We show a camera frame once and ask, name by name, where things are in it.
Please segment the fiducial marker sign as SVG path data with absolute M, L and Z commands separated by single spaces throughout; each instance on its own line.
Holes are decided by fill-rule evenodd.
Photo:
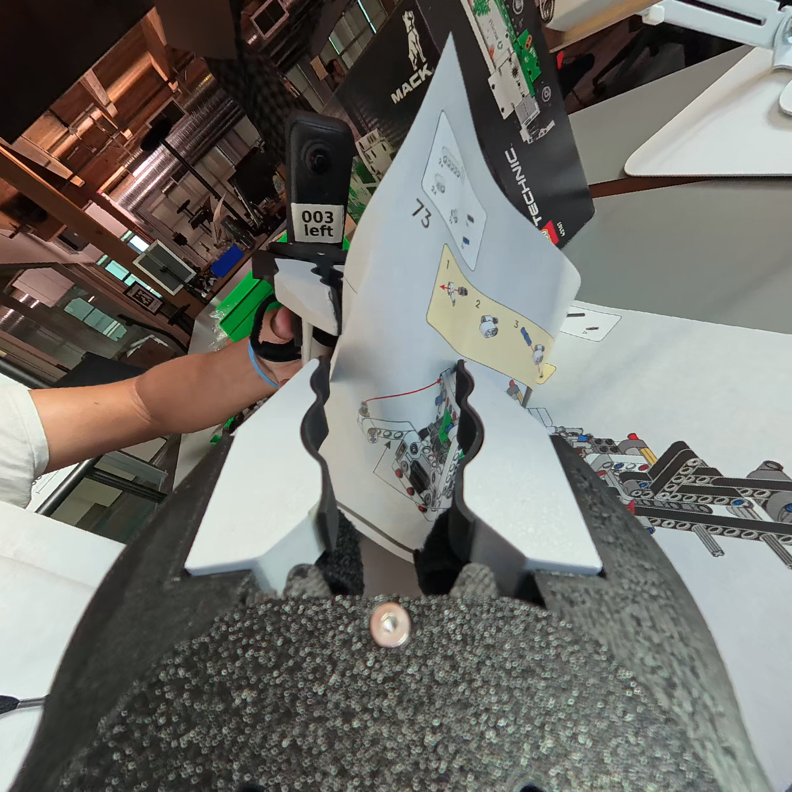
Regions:
M 144 311 L 156 315 L 163 308 L 164 301 L 144 283 L 135 282 L 128 286 L 124 295 Z

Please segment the blue wrist band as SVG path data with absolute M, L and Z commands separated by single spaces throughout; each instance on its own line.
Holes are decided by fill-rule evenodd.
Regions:
M 280 389 L 280 384 L 277 381 L 274 381 L 268 375 L 267 371 L 265 371 L 265 368 L 263 368 L 262 365 L 259 363 L 259 360 L 257 358 L 257 354 L 254 351 L 254 348 L 252 346 L 252 341 L 249 340 L 247 345 L 248 345 L 247 346 L 248 356 L 249 356 L 250 363 L 252 365 L 253 370 L 257 373 L 257 375 L 260 377 L 260 379 L 262 379 L 264 382 L 267 383 L 268 386 L 272 387 L 275 391 L 279 390 Z

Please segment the person's left hand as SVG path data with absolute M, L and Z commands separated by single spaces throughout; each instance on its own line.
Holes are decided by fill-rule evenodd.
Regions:
M 275 347 L 276 345 L 289 345 L 294 341 L 294 322 L 295 316 L 286 307 L 265 312 L 258 335 L 262 349 L 266 344 Z M 257 356 L 263 366 L 263 371 L 279 387 L 296 375 L 303 366 L 302 354 L 298 354 L 298 357 L 293 361 L 278 361 L 272 358 L 269 353 Z

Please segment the white monitor stand base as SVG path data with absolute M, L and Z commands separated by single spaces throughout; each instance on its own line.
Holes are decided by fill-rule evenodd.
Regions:
M 552 2 L 552 50 L 633 15 L 752 50 L 632 153 L 632 177 L 790 177 L 791 9 L 780 1 Z

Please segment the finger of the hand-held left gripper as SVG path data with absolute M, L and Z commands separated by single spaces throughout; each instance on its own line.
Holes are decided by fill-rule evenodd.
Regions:
M 276 259 L 275 296 L 294 315 L 331 336 L 342 331 L 341 275 L 333 266 Z

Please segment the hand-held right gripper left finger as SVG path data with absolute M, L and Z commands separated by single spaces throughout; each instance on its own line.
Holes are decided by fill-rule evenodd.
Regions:
M 282 593 L 290 570 L 335 548 L 339 513 L 320 448 L 330 363 L 309 361 L 233 435 L 184 569 L 250 571 Z

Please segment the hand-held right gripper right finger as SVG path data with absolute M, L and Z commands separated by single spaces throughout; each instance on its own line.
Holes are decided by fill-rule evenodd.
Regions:
M 501 594 L 516 595 L 536 572 L 595 577 L 603 563 L 549 433 L 463 360 L 448 532 L 463 561 L 488 568 Z

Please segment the person's white shirt torso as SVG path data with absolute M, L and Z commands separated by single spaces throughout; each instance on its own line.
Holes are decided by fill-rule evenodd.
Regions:
M 47 441 L 22 384 L 1 390 L 2 790 L 33 742 L 64 652 L 122 545 L 28 508 Z

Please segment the whiteboard on stand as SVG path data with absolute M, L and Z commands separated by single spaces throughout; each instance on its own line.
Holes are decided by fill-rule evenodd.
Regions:
M 169 295 L 180 292 L 196 277 L 196 270 L 160 241 L 149 244 L 135 259 L 134 265 L 148 273 Z

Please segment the lego set box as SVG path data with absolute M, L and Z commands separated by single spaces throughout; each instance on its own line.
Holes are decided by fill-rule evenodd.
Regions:
M 532 1 L 399 2 L 349 68 L 325 112 L 344 119 L 381 181 L 452 35 L 470 112 L 493 177 L 563 247 L 594 215 L 559 74 Z

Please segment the green plastic bin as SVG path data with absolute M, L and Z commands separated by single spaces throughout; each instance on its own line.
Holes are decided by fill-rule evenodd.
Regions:
M 254 318 L 260 303 L 273 295 L 274 289 L 269 282 L 255 279 L 252 276 L 252 272 L 247 273 L 242 281 L 210 314 L 213 320 L 213 341 L 209 349 L 218 351 L 224 349 L 232 342 L 250 340 Z M 224 424 L 218 425 L 213 430 L 209 443 L 214 446 L 221 440 L 223 435 L 235 431 L 248 415 L 255 412 L 267 399 L 268 397 L 253 403 L 233 415 Z

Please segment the lego instruction booklet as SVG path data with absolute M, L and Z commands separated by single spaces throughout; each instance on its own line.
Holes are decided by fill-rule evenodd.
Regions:
M 453 36 L 344 271 L 322 447 L 348 514 L 417 549 L 448 518 L 456 365 L 527 410 L 664 549 L 790 569 L 790 336 L 574 300 L 484 159 Z

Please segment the person's left forearm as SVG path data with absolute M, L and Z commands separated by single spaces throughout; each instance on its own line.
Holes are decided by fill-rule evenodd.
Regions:
M 132 379 L 32 392 L 47 441 L 45 472 L 160 436 L 210 429 L 275 392 L 250 346 L 168 361 Z

